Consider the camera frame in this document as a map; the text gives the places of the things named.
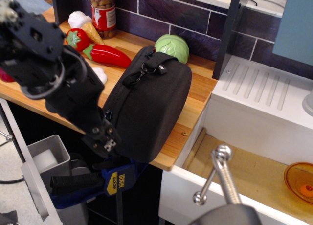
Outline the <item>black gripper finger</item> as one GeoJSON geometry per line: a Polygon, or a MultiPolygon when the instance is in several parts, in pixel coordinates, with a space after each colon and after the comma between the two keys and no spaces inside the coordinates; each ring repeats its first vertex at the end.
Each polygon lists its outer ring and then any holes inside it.
{"type": "Polygon", "coordinates": [[[101,136],[101,144],[106,152],[112,152],[120,143],[121,137],[117,130],[105,117],[102,121],[103,133],[101,136]]]}
{"type": "Polygon", "coordinates": [[[88,135],[82,137],[82,141],[98,156],[101,158],[107,158],[109,152],[105,149],[105,145],[109,141],[107,137],[101,139],[93,139],[88,135]]]}

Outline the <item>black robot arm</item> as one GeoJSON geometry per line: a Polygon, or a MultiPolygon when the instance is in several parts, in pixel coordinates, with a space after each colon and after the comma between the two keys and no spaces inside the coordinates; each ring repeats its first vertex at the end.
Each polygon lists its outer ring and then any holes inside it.
{"type": "Polygon", "coordinates": [[[85,133],[84,142],[107,158],[121,139],[98,105],[104,84],[85,59],[64,45],[64,32],[15,0],[0,0],[0,67],[29,99],[85,133]]]}

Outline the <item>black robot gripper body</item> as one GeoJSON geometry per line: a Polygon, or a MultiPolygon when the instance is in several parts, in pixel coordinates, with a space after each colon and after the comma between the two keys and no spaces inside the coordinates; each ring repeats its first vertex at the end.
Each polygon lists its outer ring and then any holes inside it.
{"type": "Polygon", "coordinates": [[[48,111],[57,113],[88,135],[104,133],[98,99],[104,84],[85,59],[69,46],[62,53],[65,77],[56,91],[45,98],[48,111]]]}

